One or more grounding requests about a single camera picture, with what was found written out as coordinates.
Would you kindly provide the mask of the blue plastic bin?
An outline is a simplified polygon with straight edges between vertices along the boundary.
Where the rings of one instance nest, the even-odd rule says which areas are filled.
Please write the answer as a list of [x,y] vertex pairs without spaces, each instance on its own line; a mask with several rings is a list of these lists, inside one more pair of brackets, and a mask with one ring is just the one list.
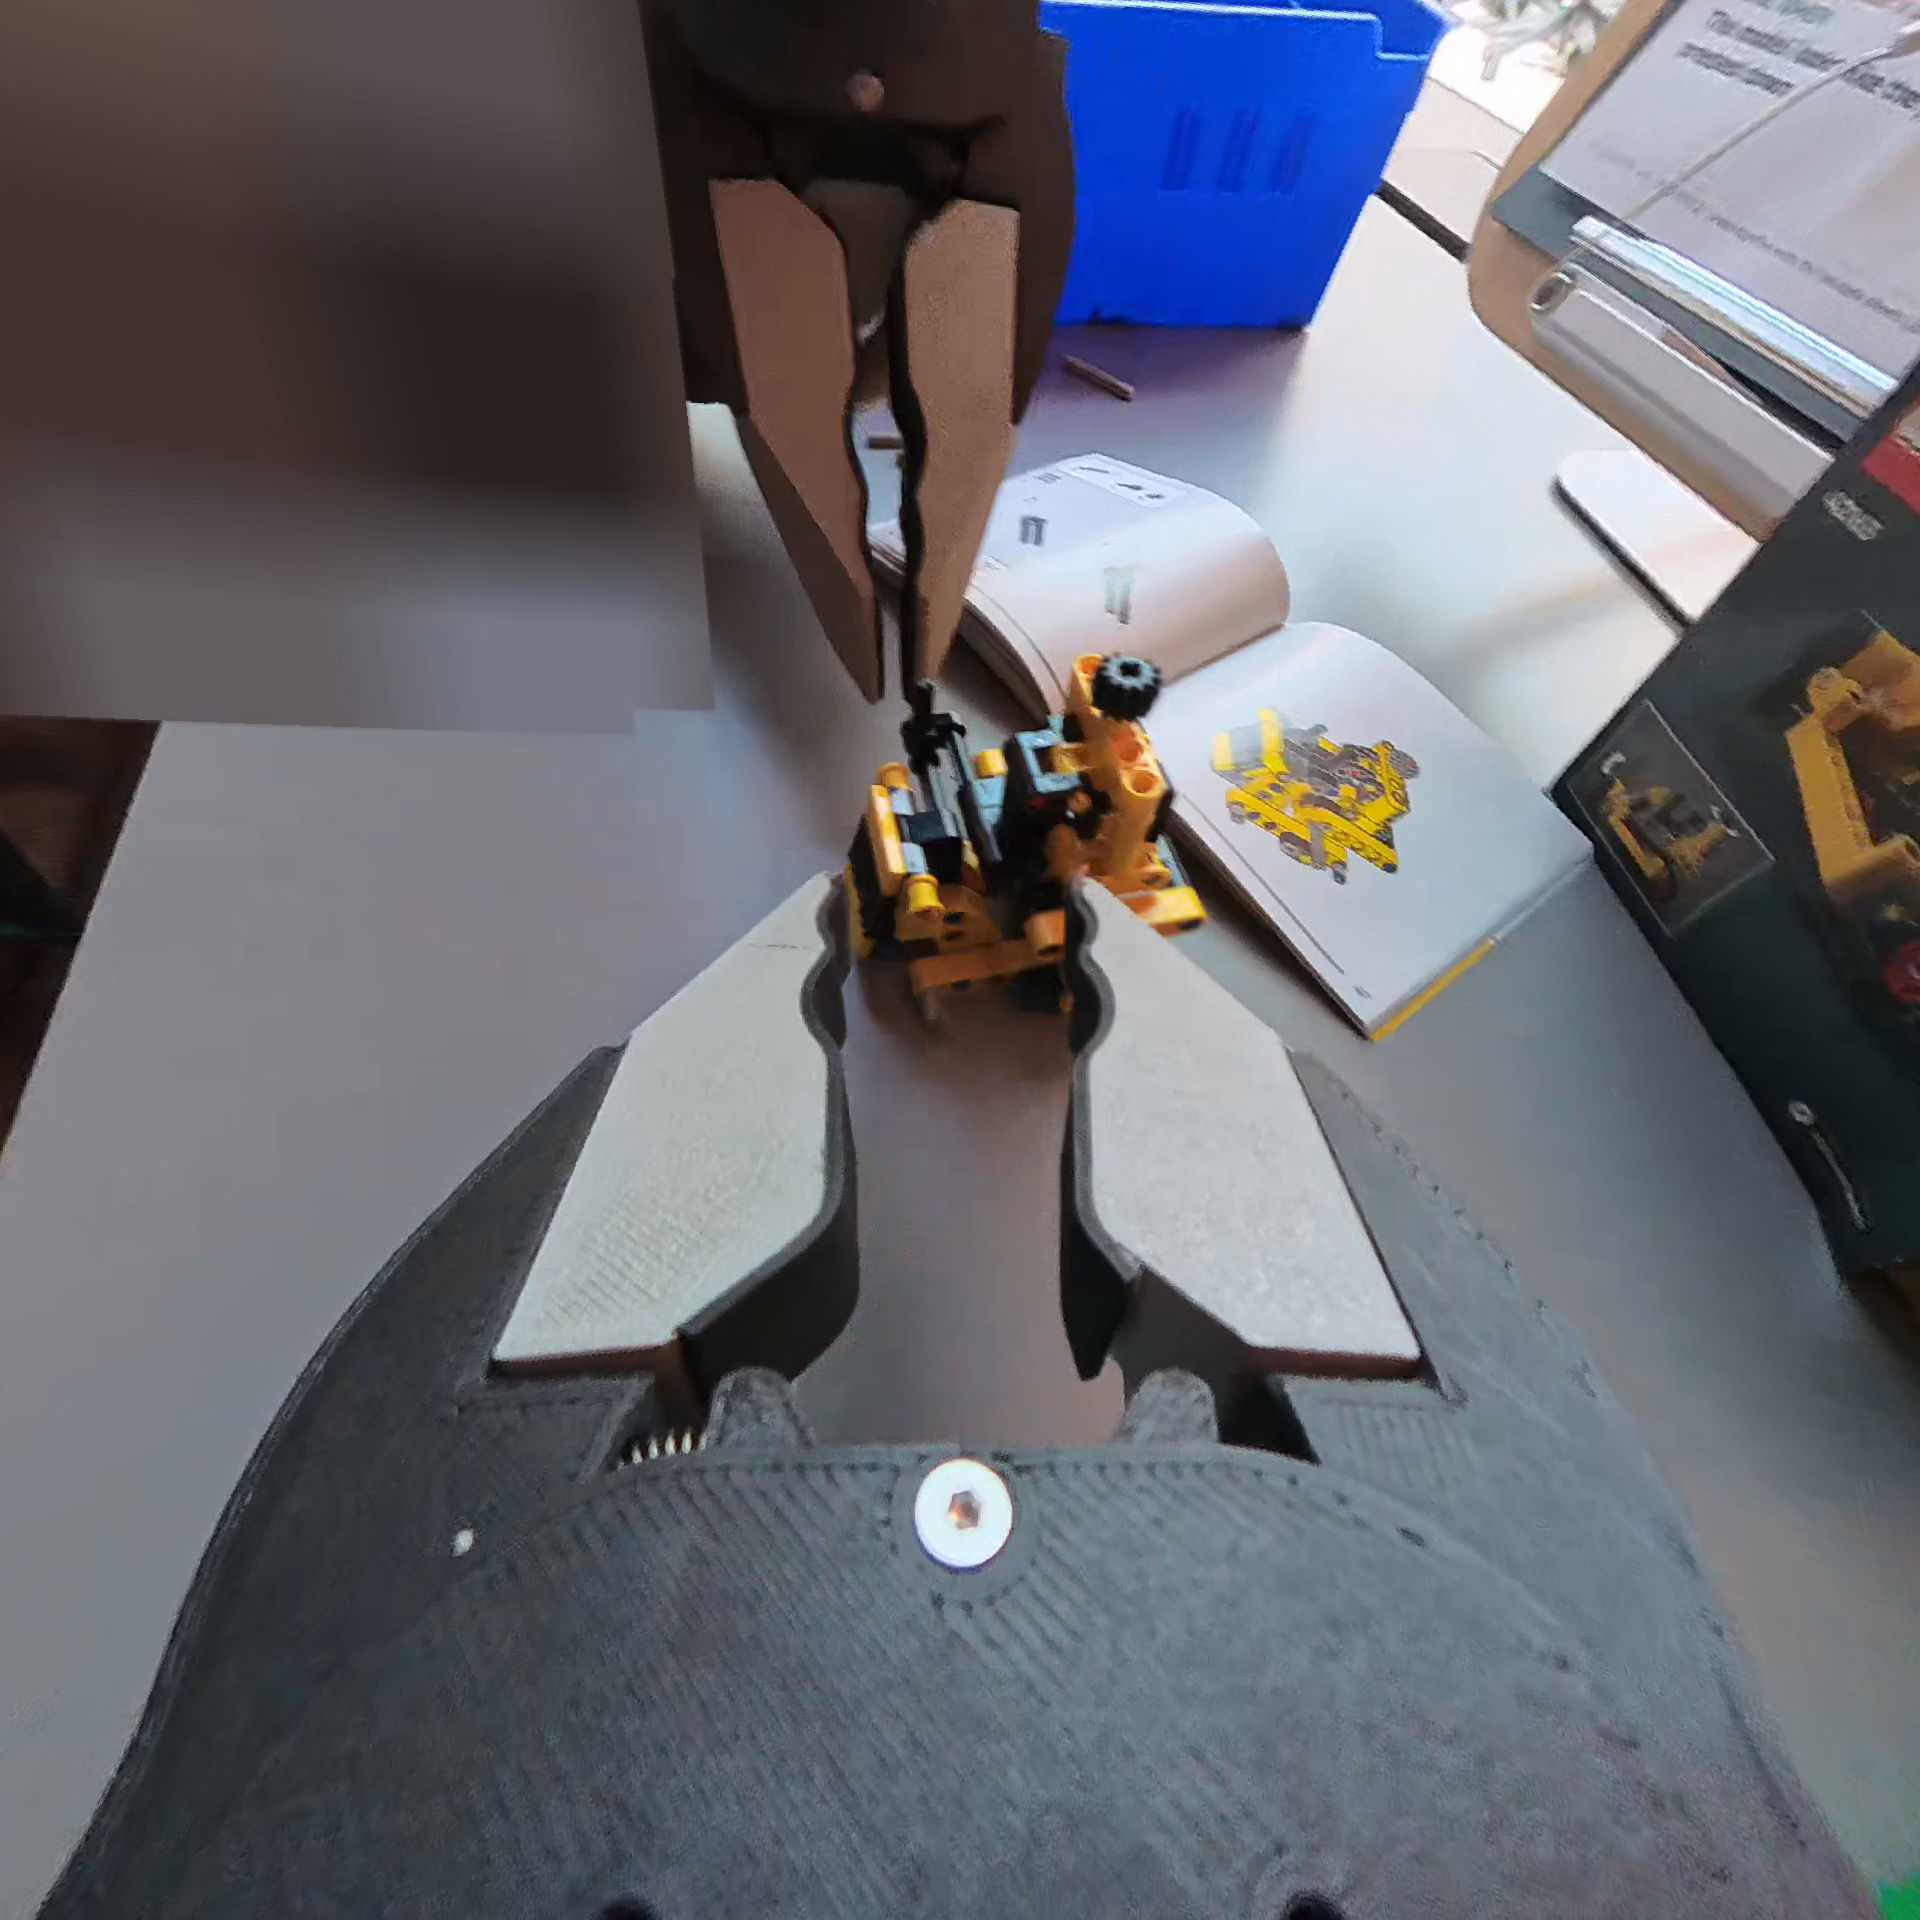
[[1425,0],[1045,0],[1076,168],[1058,326],[1301,333],[1425,91]]

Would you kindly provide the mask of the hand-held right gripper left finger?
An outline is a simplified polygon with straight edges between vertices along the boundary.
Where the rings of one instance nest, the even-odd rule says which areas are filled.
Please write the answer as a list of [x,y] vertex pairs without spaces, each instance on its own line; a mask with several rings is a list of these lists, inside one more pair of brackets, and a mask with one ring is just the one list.
[[808,877],[633,1025],[494,1373],[648,1373],[709,1403],[728,1373],[800,1383],[830,1351],[856,1299],[844,983],[844,883]]

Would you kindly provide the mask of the white stand base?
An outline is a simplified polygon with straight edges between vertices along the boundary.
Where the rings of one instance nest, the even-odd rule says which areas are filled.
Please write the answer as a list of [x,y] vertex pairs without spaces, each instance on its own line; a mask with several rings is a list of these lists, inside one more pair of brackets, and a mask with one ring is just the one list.
[[1635,446],[1570,455],[1551,495],[1672,628],[1693,628],[1761,551]]

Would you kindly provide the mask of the black lego box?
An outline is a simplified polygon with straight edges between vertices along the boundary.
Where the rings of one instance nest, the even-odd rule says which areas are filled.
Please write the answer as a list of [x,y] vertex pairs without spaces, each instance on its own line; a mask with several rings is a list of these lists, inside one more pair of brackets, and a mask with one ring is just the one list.
[[1920,1259],[1920,376],[1855,428],[1551,802],[1815,1197]]

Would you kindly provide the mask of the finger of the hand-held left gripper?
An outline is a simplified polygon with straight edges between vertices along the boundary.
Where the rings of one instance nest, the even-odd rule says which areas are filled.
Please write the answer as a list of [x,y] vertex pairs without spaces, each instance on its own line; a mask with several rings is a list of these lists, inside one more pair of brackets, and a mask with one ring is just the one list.
[[736,436],[776,545],[855,691],[887,691],[887,620],[855,461],[855,292],[836,232],[783,184],[709,184],[728,348]]
[[1013,455],[1016,215],[957,198],[887,297],[901,428],[901,691],[942,674]]

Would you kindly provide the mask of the silver metal bar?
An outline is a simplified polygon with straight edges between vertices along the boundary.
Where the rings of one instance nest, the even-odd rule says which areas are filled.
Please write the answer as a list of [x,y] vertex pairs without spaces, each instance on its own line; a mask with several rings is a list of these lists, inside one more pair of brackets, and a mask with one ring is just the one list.
[[1900,388],[1815,326],[1606,219],[1575,226],[1523,318],[1555,368],[1769,523]]

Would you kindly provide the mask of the yellow and black lego model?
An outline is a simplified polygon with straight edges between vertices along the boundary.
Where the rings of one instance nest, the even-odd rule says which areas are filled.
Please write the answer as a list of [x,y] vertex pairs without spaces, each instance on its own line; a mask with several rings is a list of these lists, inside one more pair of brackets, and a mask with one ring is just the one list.
[[1109,893],[1161,941],[1204,902],[1161,826],[1174,783],[1149,738],[1161,674],[1128,652],[1070,657],[1064,705],[995,746],[910,776],[887,761],[844,863],[856,959],[901,963],[920,1019],[951,999],[1013,992],[1064,1010],[1064,902]]

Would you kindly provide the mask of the open instruction booklet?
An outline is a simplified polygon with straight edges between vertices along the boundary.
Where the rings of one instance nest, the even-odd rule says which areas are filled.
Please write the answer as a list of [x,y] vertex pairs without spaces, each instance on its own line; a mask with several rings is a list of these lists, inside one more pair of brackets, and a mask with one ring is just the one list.
[[1070,657],[1161,674],[1149,738],[1168,850],[1198,851],[1359,1037],[1425,1010],[1591,860],[1408,663],[1291,624],[1275,537],[1198,486],[1109,455],[1013,473],[958,628],[1027,724],[1064,705]]

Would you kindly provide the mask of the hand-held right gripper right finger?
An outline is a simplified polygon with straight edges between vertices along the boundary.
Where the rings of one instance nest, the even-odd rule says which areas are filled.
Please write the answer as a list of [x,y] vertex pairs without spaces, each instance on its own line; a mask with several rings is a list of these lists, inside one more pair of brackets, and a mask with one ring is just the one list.
[[1414,1374],[1425,1345],[1287,1041],[1104,883],[1064,902],[1064,992],[1076,1374]]

